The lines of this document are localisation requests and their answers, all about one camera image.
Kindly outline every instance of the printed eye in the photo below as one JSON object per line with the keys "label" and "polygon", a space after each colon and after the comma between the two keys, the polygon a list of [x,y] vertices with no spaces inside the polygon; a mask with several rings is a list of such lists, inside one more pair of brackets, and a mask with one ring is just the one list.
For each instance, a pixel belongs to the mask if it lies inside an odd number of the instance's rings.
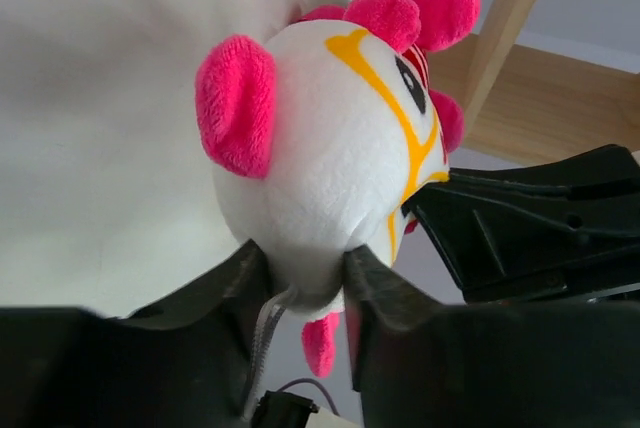
{"label": "printed eye", "polygon": [[400,76],[402,76],[402,81],[404,81],[407,90],[411,93],[411,97],[413,98],[413,101],[415,101],[418,110],[420,110],[420,113],[424,115],[427,111],[427,100],[422,85],[416,79],[411,68],[409,68],[407,64],[398,57],[396,57],[396,66],[398,67]]}

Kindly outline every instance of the stuffed animal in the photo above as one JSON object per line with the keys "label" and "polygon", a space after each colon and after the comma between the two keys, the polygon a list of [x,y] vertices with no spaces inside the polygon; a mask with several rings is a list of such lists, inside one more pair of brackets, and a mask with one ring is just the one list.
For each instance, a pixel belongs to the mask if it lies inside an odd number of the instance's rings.
{"label": "stuffed animal", "polygon": [[353,0],[322,6],[264,45],[234,35],[196,76],[204,151],[222,214],[267,256],[303,317],[305,356],[330,373],[343,254],[368,244],[392,266],[403,203],[448,179],[462,111],[429,84],[426,54],[463,39],[480,0]]}

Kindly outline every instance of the wooden furniture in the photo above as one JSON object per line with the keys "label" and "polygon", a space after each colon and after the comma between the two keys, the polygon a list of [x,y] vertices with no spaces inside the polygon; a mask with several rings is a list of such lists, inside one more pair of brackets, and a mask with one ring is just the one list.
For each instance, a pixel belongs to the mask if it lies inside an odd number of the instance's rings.
{"label": "wooden furniture", "polygon": [[640,75],[514,45],[535,0],[494,0],[479,35],[431,57],[465,146],[523,164],[608,143],[640,150]]}

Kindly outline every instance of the black plastic part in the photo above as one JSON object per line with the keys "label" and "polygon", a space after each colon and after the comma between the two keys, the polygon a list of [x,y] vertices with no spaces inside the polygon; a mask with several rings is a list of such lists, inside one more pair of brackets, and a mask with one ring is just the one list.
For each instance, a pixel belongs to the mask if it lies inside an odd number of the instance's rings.
{"label": "black plastic part", "polygon": [[367,247],[344,277],[366,428],[640,424],[637,303],[443,306]]}
{"label": "black plastic part", "polygon": [[129,319],[0,310],[0,426],[249,426],[240,398],[269,286],[248,243]]}
{"label": "black plastic part", "polygon": [[467,302],[640,289],[640,167],[605,146],[549,165],[452,169],[405,203]]}
{"label": "black plastic part", "polygon": [[256,408],[251,427],[305,428],[312,413],[318,413],[318,407],[308,398],[267,391]]}

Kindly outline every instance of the plush toy head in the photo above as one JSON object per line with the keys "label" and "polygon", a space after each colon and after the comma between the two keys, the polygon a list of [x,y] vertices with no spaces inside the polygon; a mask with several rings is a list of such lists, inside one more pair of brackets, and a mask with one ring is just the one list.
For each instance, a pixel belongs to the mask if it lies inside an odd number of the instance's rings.
{"label": "plush toy head", "polygon": [[264,46],[228,38],[198,71],[198,125],[222,213],[296,288],[316,374],[333,360],[343,253],[370,244],[391,265],[408,223],[402,203],[447,179],[462,116],[429,89],[424,54],[459,41],[478,11],[479,0],[321,7]]}

